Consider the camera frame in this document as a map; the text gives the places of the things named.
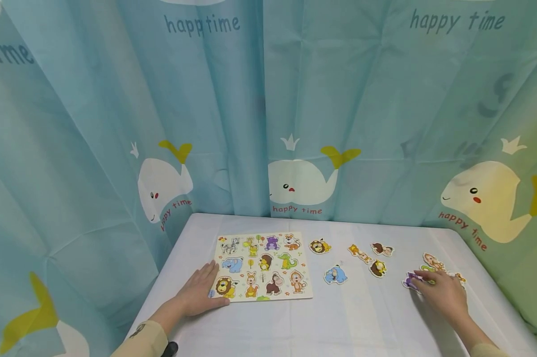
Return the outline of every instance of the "blue curtain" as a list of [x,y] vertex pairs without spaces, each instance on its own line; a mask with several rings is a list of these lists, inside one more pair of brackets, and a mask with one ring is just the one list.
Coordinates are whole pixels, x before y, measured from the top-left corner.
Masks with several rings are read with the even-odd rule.
[[107,356],[195,212],[455,229],[537,334],[537,1],[3,0],[0,356]]

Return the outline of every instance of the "person's right hand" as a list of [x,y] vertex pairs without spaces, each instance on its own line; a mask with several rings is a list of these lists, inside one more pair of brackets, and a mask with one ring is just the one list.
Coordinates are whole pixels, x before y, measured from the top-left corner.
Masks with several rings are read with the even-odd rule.
[[469,317],[467,292],[459,279],[449,277],[444,271],[415,270],[415,274],[426,281],[435,281],[435,285],[412,279],[427,301],[437,309],[450,323]]

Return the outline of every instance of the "wooden puzzle board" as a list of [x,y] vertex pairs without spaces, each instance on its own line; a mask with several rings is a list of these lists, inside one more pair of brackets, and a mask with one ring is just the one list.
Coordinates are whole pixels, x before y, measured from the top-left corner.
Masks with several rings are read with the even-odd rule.
[[300,232],[219,236],[219,274],[211,297],[231,302],[312,298],[305,241]]

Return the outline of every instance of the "hand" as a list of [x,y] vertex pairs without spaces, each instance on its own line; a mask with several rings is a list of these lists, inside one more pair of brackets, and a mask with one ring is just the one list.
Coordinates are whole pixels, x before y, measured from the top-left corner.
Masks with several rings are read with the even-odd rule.
[[209,291],[219,272],[219,264],[215,260],[196,270],[185,285],[174,297],[183,306],[185,316],[195,316],[213,308],[228,305],[231,301],[226,297],[209,298]]
[[213,308],[226,306],[226,297],[209,298],[209,291],[219,272],[219,264],[212,260],[196,270],[174,298],[158,308],[149,320],[159,323],[169,335],[178,321],[185,316],[195,316]]
[[435,285],[412,279],[429,303],[439,311],[449,323],[469,318],[467,292],[456,277],[449,277],[444,271],[415,270],[415,274],[426,281],[435,281]]

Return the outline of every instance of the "purple hippo puzzle piece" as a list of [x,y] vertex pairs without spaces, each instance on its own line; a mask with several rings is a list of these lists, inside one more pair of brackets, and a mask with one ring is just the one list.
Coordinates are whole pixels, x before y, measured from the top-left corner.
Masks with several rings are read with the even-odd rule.
[[403,286],[406,287],[407,289],[415,290],[418,294],[421,294],[421,292],[419,291],[417,286],[415,286],[415,284],[412,283],[412,281],[411,281],[412,278],[415,278],[415,279],[418,279],[420,281],[423,281],[422,277],[420,277],[419,275],[417,275],[415,273],[411,273],[410,271],[408,271],[407,272],[407,278],[405,278],[404,281],[401,281],[401,284],[403,284]]
[[270,249],[278,250],[280,247],[278,247],[278,238],[275,236],[269,236],[267,237],[267,246],[264,247],[265,251],[269,251]]

